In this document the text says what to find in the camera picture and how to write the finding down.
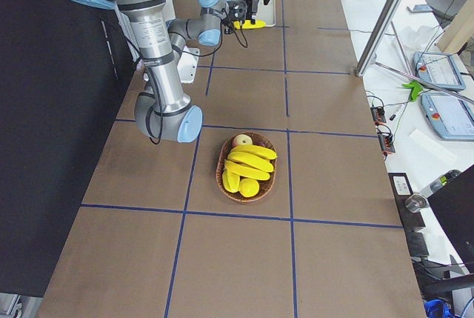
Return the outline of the blue teach pendant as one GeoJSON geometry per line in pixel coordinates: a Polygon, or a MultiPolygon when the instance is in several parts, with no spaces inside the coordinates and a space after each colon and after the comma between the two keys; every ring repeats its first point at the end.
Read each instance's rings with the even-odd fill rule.
{"type": "Polygon", "coordinates": [[[427,83],[447,90],[466,89],[454,56],[449,53],[416,51],[413,54],[413,64],[415,75],[427,83]]]}
{"type": "Polygon", "coordinates": [[[426,93],[420,102],[428,123],[441,139],[473,140],[473,110],[465,101],[443,93],[426,93]]]}

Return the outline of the aluminium frame post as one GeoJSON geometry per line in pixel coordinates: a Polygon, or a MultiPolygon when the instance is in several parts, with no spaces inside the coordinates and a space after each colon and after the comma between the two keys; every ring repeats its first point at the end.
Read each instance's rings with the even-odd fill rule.
{"type": "Polygon", "coordinates": [[[401,0],[386,0],[381,14],[378,17],[375,27],[369,37],[369,40],[363,50],[361,58],[355,67],[355,75],[362,77],[375,56],[375,53],[381,44],[381,40],[387,31],[389,23],[392,21],[401,0]]]}

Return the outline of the small red circuit box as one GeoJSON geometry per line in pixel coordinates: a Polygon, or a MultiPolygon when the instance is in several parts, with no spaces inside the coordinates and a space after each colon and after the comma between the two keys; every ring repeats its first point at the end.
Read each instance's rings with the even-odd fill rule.
{"type": "Polygon", "coordinates": [[[382,106],[373,106],[370,108],[375,125],[384,125],[386,121],[385,111],[382,106]]]}

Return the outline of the white rectangular tray plate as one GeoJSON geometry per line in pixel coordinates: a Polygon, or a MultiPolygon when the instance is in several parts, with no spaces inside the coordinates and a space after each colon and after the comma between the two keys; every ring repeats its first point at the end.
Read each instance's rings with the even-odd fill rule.
{"type": "Polygon", "coordinates": [[[264,0],[258,0],[258,11],[256,21],[265,23],[265,27],[275,27],[276,25],[276,4],[275,0],[269,0],[267,4],[264,0]]]}

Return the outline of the pink white peach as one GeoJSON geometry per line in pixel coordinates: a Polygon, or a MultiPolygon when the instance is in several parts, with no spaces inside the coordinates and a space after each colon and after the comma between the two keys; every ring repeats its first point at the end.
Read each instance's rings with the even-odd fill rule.
{"type": "Polygon", "coordinates": [[[247,134],[244,134],[244,133],[241,133],[237,136],[235,136],[232,140],[232,147],[235,148],[237,146],[241,146],[241,145],[252,145],[253,144],[253,140],[250,136],[248,136],[247,134]]]}

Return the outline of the white paper strip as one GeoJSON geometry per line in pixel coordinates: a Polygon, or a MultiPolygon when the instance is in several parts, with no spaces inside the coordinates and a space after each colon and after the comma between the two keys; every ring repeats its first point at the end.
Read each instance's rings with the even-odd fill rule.
{"type": "Polygon", "coordinates": [[[412,131],[409,137],[423,150],[449,165],[453,165],[458,158],[452,151],[445,148],[445,146],[440,145],[437,141],[431,139],[419,129],[412,131]]]}

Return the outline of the black monitor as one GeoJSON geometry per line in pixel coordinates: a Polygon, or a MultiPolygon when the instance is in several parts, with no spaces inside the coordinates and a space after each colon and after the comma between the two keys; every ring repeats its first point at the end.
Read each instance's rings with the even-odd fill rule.
{"type": "Polygon", "coordinates": [[[470,273],[473,272],[473,166],[428,198],[441,228],[470,273]]]}

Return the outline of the near blue teach pendant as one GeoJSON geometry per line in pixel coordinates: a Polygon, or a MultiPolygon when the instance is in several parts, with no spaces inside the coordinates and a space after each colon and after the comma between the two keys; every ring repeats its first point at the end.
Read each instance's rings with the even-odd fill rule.
{"type": "Polygon", "coordinates": [[[441,139],[473,140],[473,110],[465,101],[443,93],[426,93],[420,102],[428,123],[441,139]]]}

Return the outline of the far blue teach pendant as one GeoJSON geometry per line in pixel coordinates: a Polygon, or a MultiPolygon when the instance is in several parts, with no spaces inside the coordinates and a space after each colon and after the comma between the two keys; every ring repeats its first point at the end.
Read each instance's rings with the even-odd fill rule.
{"type": "Polygon", "coordinates": [[[466,89],[454,56],[449,53],[416,51],[413,54],[413,64],[415,75],[427,83],[447,90],[466,89]]]}

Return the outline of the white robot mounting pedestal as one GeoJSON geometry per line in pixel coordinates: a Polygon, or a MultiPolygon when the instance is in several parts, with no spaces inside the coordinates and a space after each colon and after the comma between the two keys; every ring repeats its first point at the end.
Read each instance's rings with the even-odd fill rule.
{"type": "MultiPolygon", "coordinates": [[[[173,0],[166,0],[163,15],[167,26],[176,18],[173,0]]],[[[178,74],[182,84],[192,84],[196,77],[198,59],[201,52],[198,48],[184,46],[181,58],[177,62],[178,74]]]]}

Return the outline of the brown wicker basket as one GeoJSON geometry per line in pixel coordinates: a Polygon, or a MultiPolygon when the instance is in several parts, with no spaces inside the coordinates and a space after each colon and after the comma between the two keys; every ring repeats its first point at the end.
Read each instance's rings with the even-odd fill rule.
{"type": "Polygon", "coordinates": [[[272,189],[278,155],[272,142],[247,131],[221,146],[216,181],[221,192],[235,202],[255,202],[272,189]]]}

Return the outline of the yellow lemon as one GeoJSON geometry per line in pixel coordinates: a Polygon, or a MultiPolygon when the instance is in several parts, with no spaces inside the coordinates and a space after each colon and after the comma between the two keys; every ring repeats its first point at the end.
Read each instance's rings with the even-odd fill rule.
{"type": "Polygon", "coordinates": [[[260,185],[255,179],[243,178],[239,183],[238,192],[245,198],[254,197],[259,190],[260,185]]]}

